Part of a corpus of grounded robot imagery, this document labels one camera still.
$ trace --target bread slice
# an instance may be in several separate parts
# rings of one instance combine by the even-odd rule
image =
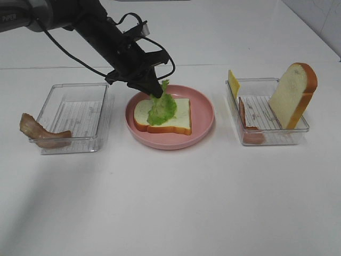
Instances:
[[[148,111],[152,107],[151,100],[142,100],[137,103],[134,110],[135,127],[141,132],[150,133],[179,133],[185,135],[192,134],[191,108],[189,99],[174,99],[177,105],[173,118],[161,125],[150,125],[147,122]]]
[[[269,105],[283,129],[294,129],[316,90],[318,80],[305,63],[293,63],[281,77]]]

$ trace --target black cable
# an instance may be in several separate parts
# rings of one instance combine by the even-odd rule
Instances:
[[[118,23],[115,22],[115,25],[116,26],[120,25],[128,15],[134,16],[137,19],[137,21],[139,22],[139,25],[142,25],[141,17],[139,15],[137,15],[136,13],[134,13],[134,12],[130,12],[130,13],[124,14],[123,17],[119,20]]]
[[[155,42],[154,40],[152,40],[152,39],[150,39],[150,38],[143,37],[143,36],[138,36],[138,38],[141,38],[141,39],[144,39],[144,40],[146,40],[146,41],[149,41],[149,42],[155,44],[156,46],[160,47],[160,48],[161,48],[162,50],[164,50],[165,52],[167,52],[166,49],[165,49],[162,45],[160,45],[159,43]],[[170,76],[172,73],[175,72],[175,63],[174,63],[172,57],[171,57],[169,54],[168,54],[168,56],[169,56],[170,62],[172,63],[173,70],[172,70],[171,72],[169,72],[168,74],[164,75],[164,76],[158,77],[157,80],[164,79],[164,78],[166,78],[167,76]]]
[[[91,70],[92,72],[95,72],[96,74],[106,77],[105,74],[97,71],[96,69],[90,67],[88,64],[82,62],[79,58],[73,56],[71,53],[69,53],[63,46],[61,46],[56,39],[53,38],[53,36],[47,31],[47,29],[45,28],[44,24],[34,15],[33,13],[33,7],[31,5],[31,3],[28,0],[25,0],[25,2],[27,3],[27,5],[30,8],[30,14],[33,17],[33,19],[38,23],[38,25],[40,26],[40,28],[42,29],[42,31],[45,33],[46,36],[48,36],[48,38],[63,52],[65,53],[68,57],[72,58],[73,60],[77,61],[79,64],[83,65],[84,67],[86,67],[87,69]]]
[[[88,64],[84,63],[83,61],[81,61],[79,58],[73,56],[71,53],[69,53],[67,50],[65,50],[65,48],[63,46],[61,46],[56,39],[53,38],[53,36],[47,31],[47,29],[45,28],[45,26],[42,24],[42,22],[35,18],[35,20],[37,21],[38,25],[40,26],[40,28],[43,30],[43,32],[48,36],[48,38],[63,52],[65,53],[68,57],[72,58],[73,60],[77,61],[79,64],[83,65],[84,67],[86,67],[87,69],[91,70],[92,72],[95,72],[96,74],[106,77],[105,74],[97,71],[96,69],[90,67]]]

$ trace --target robotic arm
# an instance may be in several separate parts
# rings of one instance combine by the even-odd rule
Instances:
[[[122,33],[117,25],[129,14],[135,16],[139,23]],[[104,75],[109,84],[123,81],[128,87],[157,98],[163,92],[158,80],[172,74],[175,69],[166,50],[146,38],[149,34],[146,21],[142,22],[135,13],[128,13],[115,23],[99,0],[1,0],[0,32],[24,26],[35,32],[44,31],[47,35],[47,31],[54,28],[75,30],[114,67],[114,71]],[[139,39],[155,43],[161,50],[146,53],[136,43]],[[157,77],[154,67],[169,60],[173,71]]]

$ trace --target transparent tray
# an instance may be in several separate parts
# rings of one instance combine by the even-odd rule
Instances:
[[[53,85],[37,122],[53,133],[70,130],[72,138],[29,139],[29,142],[37,144],[43,155],[98,151],[107,140],[113,103],[107,89],[106,83]],[[38,146],[49,142],[58,146]]]
[[[309,125],[302,116],[295,129],[282,129],[275,114],[272,112],[268,100],[278,86],[278,78],[246,78],[238,79],[240,89],[237,99],[232,95],[228,86],[228,103],[237,127],[239,139],[245,146],[251,145],[296,145],[309,131]],[[245,121],[242,121],[239,109],[239,97],[245,107]],[[249,130],[255,126],[258,130]]]

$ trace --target white wall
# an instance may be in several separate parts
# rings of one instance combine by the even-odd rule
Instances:
[[[282,0],[341,57],[341,0]]]

